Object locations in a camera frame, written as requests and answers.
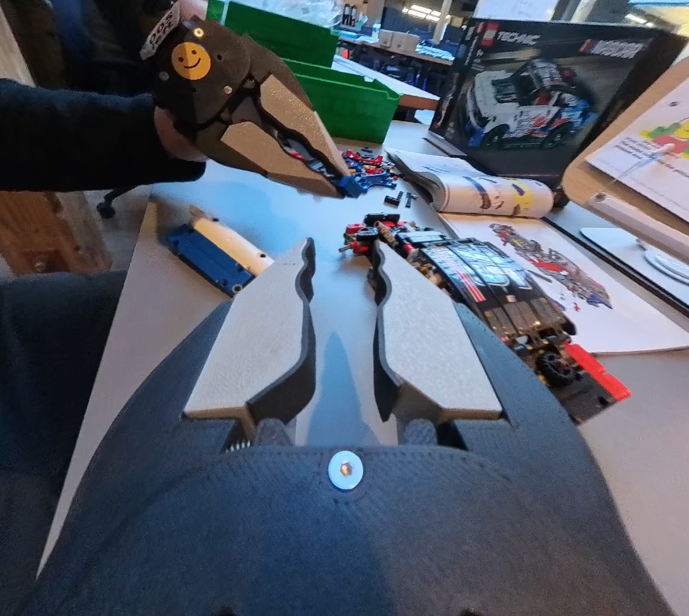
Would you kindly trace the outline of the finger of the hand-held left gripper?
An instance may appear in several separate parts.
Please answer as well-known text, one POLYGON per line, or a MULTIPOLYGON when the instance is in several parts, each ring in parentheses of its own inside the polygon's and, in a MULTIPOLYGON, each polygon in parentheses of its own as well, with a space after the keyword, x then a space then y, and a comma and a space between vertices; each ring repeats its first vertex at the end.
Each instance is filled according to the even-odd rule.
POLYGON ((318 113, 296 91, 270 73, 259 83, 258 112, 281 147, 325 179, 351 173, 318 113))
POLYGON ((225 130, 220 164, 318 197, 346 197, 339 186, 341 177, 322 157, 269 136, 254 123, 237 123, 225 130))

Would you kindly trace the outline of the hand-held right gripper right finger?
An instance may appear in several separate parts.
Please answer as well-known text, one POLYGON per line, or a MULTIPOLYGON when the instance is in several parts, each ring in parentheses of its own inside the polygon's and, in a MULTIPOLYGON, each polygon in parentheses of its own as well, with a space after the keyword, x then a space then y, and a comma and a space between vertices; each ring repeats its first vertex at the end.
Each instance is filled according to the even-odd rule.
POLYGON ((373 250, 374 396, 381 420, 497 420, 502 405, 458 306, 392 248, 373 250))

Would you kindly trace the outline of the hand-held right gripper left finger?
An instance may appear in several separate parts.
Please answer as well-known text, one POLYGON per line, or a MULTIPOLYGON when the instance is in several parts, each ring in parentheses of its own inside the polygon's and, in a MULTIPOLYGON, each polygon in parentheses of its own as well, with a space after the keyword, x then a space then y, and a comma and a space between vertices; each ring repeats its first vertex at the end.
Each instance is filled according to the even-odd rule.
POLYGON ((315 244, 297 242, 230 304, 185 405, 192 420, 289 425, 315 394, 315 244))

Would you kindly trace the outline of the person's left forearm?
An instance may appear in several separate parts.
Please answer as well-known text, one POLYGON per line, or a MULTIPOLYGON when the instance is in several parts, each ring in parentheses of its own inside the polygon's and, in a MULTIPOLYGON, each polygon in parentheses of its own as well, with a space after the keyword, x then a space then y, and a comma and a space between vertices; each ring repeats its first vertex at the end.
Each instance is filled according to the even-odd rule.
POLYGON ((148 93, 130 97, 1 80, 1 190, 75 192, 196 181, 205 163, 160 145, 148 93))

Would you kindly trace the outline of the grey desk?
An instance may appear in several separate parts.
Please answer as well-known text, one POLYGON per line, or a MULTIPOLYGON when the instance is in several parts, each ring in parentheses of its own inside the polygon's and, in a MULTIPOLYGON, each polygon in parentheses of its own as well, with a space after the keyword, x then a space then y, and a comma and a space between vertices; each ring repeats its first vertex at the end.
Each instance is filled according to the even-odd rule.
MULTIPOLYGON (((315 398, 291 425, 299 445, 394 445, 373 392, 375 302, 367 264, 341 258, 342 228, 382 212, 382 193, 314 198, 259 175, 210 164, 193 183, 155 187, 142 215, 125 285, 58 501, 42 569, 90 458, 121 408, 154 368, 223 302, 224 295, 174 258, 159 237, 187 206, 218 217, 278 259, 311 237, 315 398)), ((604 356, 632 397, 584 424, 633 543, 678 615, 688 614, 688 351, 604 356)))

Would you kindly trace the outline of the person's left hand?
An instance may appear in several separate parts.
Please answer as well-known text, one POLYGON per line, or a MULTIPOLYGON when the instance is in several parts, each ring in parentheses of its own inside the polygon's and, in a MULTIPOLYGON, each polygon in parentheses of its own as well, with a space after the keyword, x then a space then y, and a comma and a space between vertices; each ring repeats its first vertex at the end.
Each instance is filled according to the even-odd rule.
POLYGON ((194 144, 179 133, 174 125, 173 115, 160 107, 155 107, 153 122, 160 145, 171 157, 194 163, 205 163, 208 157, 194 144))

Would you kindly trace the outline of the green storage bin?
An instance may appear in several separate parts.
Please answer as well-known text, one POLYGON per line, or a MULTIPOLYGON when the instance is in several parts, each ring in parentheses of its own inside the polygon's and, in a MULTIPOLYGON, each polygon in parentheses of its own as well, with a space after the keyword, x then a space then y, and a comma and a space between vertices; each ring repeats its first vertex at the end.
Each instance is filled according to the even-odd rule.
POLYGON ((256 9, 236 1, 209 0, 208 19, 248 35, 282 59, 332 67, 339 33, 331 28, 256 9))
POLYGON ((333 138, 383 144, 401 95, 377 79, 285 59, 333 138))

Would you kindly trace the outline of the black toy brick race car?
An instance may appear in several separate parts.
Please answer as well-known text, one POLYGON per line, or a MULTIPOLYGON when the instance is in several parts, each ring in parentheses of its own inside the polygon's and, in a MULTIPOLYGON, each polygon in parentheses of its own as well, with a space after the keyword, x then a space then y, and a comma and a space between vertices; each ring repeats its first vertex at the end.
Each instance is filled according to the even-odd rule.
POLYGON ((454 238, 385 213, 346 226, 340 252, 372 261, 376 242, 387 244, 472 311, 547 386, 574 423, 631 396, 621 380, 574 342, 575 325, 538 284, 538 275, 494 244, 454 238))

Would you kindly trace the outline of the pile of loose brick parts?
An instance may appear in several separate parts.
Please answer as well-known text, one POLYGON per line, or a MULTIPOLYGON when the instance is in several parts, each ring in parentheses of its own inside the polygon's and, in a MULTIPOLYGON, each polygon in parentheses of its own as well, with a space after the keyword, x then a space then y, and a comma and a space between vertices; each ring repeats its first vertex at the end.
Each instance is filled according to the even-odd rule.
POLYGON ((345 149, 340 152, 349 170, 357 174, 365 184, 366 194, 373 189, 386 191, 385 201, 400 203, 403 194, 403 176, 396 163, 386 153, 368 147, 359 150, 345 149))

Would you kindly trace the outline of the blue and white brick panel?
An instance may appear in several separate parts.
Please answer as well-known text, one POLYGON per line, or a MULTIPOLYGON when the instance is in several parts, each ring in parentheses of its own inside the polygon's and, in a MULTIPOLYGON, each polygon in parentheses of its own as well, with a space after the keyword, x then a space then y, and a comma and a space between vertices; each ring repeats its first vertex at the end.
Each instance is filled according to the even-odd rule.
POLYGON ((189 221, 165 242, 178 259, 229 298, 235 298, 273 259, 216 217, 189 208, 189 221))

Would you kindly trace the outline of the white printed instruction sheet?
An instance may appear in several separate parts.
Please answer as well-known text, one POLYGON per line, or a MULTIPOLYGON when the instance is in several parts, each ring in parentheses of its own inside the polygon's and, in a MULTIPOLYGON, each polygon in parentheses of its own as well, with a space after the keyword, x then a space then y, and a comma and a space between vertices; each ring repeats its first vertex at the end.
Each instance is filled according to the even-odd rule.
POLYGON ((532 218, 441 215, 460 238, 492 243, 530 273, 593 355, 688 348, 688 332, 628 290, 549 224, 532 218))

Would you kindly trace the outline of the wooden display board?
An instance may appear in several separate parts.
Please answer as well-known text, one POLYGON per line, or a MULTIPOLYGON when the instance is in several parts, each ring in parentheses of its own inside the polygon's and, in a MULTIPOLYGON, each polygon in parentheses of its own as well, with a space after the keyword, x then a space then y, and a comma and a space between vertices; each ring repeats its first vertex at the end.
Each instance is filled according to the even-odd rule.
POLYGON ((645 90, 639 99, 622 112, 573 163, 567 167, 563 187, 566 195, 576 204, 593 212, 587 205, 589 200, 598 193, 605 193, 614 198, 640 209, 643 213, 657 219, 663 224, 688 233, 688 222, 668 212, 655 202, 644 197, 628 186, 613 182, 613 178, 598 171, 588 164, 586 158, 594 151, 614 139, 622 130, 627 128, 640 115, 676 88, 688 78, 688 59, 677 62, 670 67, 649 89, 645 90))

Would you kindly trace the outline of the black toy car box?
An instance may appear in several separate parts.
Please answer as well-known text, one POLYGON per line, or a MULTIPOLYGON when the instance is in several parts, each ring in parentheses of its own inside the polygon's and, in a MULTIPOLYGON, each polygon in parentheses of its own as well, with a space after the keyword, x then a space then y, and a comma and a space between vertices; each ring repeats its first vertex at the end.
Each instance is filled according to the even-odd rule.
POLYGON ((566 168, 682 54, 651 27, 472 18, 429 134, 496 176, 560 187, 566 168))

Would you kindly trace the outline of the printed paper sheet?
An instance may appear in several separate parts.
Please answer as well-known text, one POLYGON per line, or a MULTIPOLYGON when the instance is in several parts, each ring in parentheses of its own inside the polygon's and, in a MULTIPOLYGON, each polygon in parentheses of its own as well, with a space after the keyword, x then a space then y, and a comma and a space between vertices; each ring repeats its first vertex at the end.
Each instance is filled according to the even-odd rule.
POLYGON ((586 161, 688 222, 688 79, 586 161))

